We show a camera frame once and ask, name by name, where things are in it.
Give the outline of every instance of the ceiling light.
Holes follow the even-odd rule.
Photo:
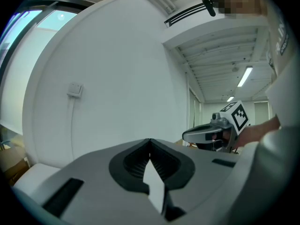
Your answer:
[[[240,80],[240,83],[239,83],[238,87],[243,86],[243,84],[245,83],[245,81],[246,81],[247,78],[249,77],[249,75],[250,75],[252,69],[253,69],[252,66],[247,66],[247,67],[246,67],[246,71],[244,72],[244,75],[243,75],[242,79]]]
[[[230,102],[231,100],[233,100],[234,96],[231,96],[230,98],[228,98],[227,102]]]

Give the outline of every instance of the wall switch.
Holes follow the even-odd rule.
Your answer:
[[[71,82],[69,84],[67,95],[72,98],[80,98],[82,91],[83,91],[83,84],[78,82]]]

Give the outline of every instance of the person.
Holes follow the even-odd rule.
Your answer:
[[[271,0],[213,0],[213,3],[220,13],[228,16],[242,14],[243,16],[255,15],[267,18],[269,49],[266,57],[272,68],[271,81],[274,82],[298,50],[296,38],[280,9]],[[280,122],[277,115],[263,124],[247,126],[239,135],[234,148],[259,141],[266,133],[277,130],[279,127]],[[224,132],[223,139],[228,141],[229,138],[230,133]]]

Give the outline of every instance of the fluorescent light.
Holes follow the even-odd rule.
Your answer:
[[[252,66],[247,66],[246,67],[246,71],[242,77],[242,79],[240,80],[240,83],[238,85],[238,87],[243,86],[243,84],[245,83],[245,81],[247,80],[247,78],[249,77],[251,71],[252,71],[253,67]]]
[[[230,102],[231,100],[233,100],[234,96],[231,96],[230,98],[228,98],[227,102]]]

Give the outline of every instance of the black slot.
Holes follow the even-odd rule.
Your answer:
[[[222,159],[214,159],[212,162],[226,167],[234,167],[236,164],[235,162],[225,161]]]
[[[60,217],[75,194],[82,186],[83,181],[69,179],[43,206],[43,208],[56,217]]]

